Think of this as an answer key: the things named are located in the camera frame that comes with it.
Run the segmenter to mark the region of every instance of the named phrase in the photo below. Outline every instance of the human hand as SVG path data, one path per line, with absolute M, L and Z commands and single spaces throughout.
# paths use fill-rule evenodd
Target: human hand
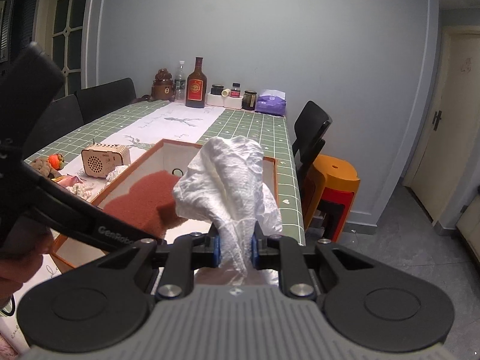
M 43 263 L 42 254 L 50 251 L 53 236 L 49 231 L 39 235 L 35 248 L 19 259 L 0 259 L 0 299 L 9 298 L 22 288 L 40 269 Z

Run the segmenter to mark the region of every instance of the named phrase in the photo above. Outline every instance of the chair backrest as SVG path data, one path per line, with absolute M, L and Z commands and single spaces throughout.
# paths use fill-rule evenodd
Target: chair backrest
M 81 126 L 83 119 L 75 95 L 52 101 L 25 141 L 23 158 L 31 156 Z
M 137 98 L 134 82 L 131 78 L 81 89 L 75 94 L 85 124 L 116 111 Z
M 300 154 L 301 167 L 297 169 L 298 186 L 301 188 L 303 179 L 311 164 L 325 145 L 322 139 L 332 118 L 313 101 L 306 103 L 295 121 L 296 140 L 292 145 L 293 154 Z

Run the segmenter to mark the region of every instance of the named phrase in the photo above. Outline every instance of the plastic stool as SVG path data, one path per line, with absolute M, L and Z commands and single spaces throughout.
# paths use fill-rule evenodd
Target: plastic stool
M 347 161 L 320 154 L 303 182 L 301 208 L 305 229 L 315 210 L 324 213 L 324 238 L 336 241 L 345 225 L 350 207 L 360 185 L 357 171 Z

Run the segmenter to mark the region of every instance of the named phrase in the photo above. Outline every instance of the gray tile floor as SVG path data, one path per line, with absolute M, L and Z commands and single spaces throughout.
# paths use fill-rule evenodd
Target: gray tile floor
M 443 289 L 455 307 L 445 346 L 480 359 L 480 276 L 459 239 L 437 235 L 410 193 L 397 186 L 378 227 L 347 224 L 339 243 Z

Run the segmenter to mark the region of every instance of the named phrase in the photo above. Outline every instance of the wooden radio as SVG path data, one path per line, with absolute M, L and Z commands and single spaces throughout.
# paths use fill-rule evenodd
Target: wooden radio
M 130 165 L 130 151 L 125 145 L 93 144 L 82 150 L 82 161 L 88 176 L 106 178 L 120 165 Z

